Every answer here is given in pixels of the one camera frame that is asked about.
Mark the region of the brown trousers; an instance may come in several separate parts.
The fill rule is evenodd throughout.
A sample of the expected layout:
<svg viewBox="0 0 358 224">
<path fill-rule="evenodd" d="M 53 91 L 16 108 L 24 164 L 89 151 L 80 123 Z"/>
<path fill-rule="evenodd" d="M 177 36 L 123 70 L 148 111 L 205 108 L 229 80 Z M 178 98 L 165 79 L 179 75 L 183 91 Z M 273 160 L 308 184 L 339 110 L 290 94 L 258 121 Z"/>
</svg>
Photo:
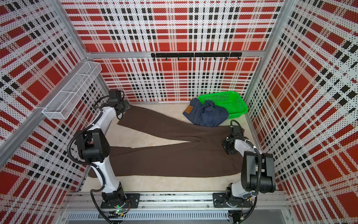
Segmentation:
<svg viewBox="0 0 358 224">
<path fill-rule="evenodd" d="M 159 112 L 133 106 L 118 124 L 180 144 L 152 147 L 111 147 L 115 176 L 218 177 L 241 172 L 243 157 L 229 156 L 222 141 L 229 127 L 189 124 Z"/>
</svg>

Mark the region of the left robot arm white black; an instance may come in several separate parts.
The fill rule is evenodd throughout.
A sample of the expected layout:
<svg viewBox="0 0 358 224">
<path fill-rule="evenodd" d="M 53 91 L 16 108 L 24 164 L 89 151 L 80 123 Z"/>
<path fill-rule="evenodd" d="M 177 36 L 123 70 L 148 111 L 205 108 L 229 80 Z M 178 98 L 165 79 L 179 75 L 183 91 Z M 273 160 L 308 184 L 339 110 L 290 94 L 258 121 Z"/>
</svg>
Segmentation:
<svg viewBox="0 0 358 224">
<path fill-rule="evenodd" d="M 101 97 L 94 105 L 99 114 L 88 127 L 79 131 L 67 146 L 68 157 L 76 164 L 92 167 L 101 183 L 100 189 L 92 189 L 90 193 L 102 193 L 103 207 L 120 208 L 127 202 L 122 185 L 114 175 L 110 163 L 110 144 L 105 135 L 114 118 L 121 119 L 131 106 L 125 100 L 124 91 L 111 90 L 107 96 Z"/>
</svg>

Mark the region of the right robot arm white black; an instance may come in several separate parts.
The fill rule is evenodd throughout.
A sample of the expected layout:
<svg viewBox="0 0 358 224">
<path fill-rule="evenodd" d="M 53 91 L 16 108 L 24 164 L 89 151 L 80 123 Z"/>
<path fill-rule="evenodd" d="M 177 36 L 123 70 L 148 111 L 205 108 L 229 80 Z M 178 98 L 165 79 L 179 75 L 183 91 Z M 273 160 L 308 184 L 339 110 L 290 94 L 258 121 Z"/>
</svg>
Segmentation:
<svg viewBox="0 0 358 224">
<path fill-rule="evenodd" d="M 260 193 L 273 193 L 276 190 L 275 166 L 272 154 L 264 153 L 244 136 L 241 125 L 230 125 L 230 134 L 222 142 L 229 156 L 240 154 L 243 157 L 241 179 L 231 183 L 225 193 L 213 194 L 215 208 L 250 208 L 252 199 Z"/>
</svg>

